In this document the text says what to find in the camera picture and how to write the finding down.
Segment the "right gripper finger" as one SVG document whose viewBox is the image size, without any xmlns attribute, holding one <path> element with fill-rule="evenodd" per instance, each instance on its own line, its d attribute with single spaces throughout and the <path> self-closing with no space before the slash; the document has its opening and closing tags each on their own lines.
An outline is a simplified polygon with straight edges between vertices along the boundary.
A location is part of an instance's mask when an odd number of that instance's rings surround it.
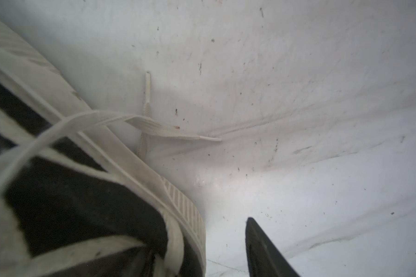
<svg viewBox="0 0 416 277">
<path fill-rule="evenodd" d="M 246 252 L 251 277 L 300 277 L 252 217 L 246 222 Z"/>
</svg>

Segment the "black white sneaker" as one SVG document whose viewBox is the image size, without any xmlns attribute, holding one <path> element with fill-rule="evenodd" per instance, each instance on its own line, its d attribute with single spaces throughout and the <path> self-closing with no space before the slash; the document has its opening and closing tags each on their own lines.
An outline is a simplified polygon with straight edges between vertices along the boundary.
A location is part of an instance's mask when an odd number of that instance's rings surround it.
<svg viewBox="0 0 416 277">
<path fill-rule="evenodd" d="M 0 277 L 202 277 L 194 203 L 145 164 L 151 137 L 200 140 L 93 110 L 0 21 Z"/>
</svg>

